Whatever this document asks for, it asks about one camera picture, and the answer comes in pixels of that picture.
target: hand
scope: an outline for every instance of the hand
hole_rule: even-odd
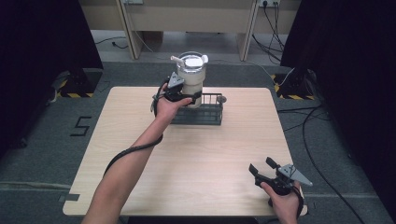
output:
[[[163,84],[163,91],[167,87],[167,83]],[[167,122],[171,122],[175,117],[179,108],[183,105],[188,105],[191,103],[191,98],[184,98],[177,102],[170,102],[166,100],[164,97],[161,97],[157,104],[157,118],[156,119],[164,119]]]
[[[273,208],[276,216],[279,218],[282,224],[296,224],[297,223],[297,210],[299,206],[298,196],[292,191],[288,195],[280,196],[274,192],[274,190],[266,184],[261,183],[262,188],[271,197],[273,202]],[[294,181],[294,187],[300,188],[300,183]]]

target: wooden tabletop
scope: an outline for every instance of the wooden tabletop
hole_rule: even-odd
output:
[[[156,87],[115,87],[93,131],[64,213],[84,216],[103,173],[153,121]],[[227,102],[222,123],[170,125],[122,208],[123,216],[272,216],[268,195],[254,185],[252,163],[275,177],[265,163],[292,163],[273,98],[264,88],[204,88]]]

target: power outlet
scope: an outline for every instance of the power outlet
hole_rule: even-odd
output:
[[[264,1],[267,2],[267,7],[275,7],[275,4],[280,5],[280,0],[260,0],[259,7],[263,7]]]

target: wire basket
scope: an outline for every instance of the wire basket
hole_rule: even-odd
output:
[[[181,107],[172,124],[220,125],[225,97],[221,93],[203,93],[198,108]]]

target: black partition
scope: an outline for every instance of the black partition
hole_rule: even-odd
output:
[[[0,156],[20,141],[64,71],[103,68],[78,0],[0,4]]]
[[[395,5],[303,0],[281,65],[316,72],[349,153],[396,221]]]

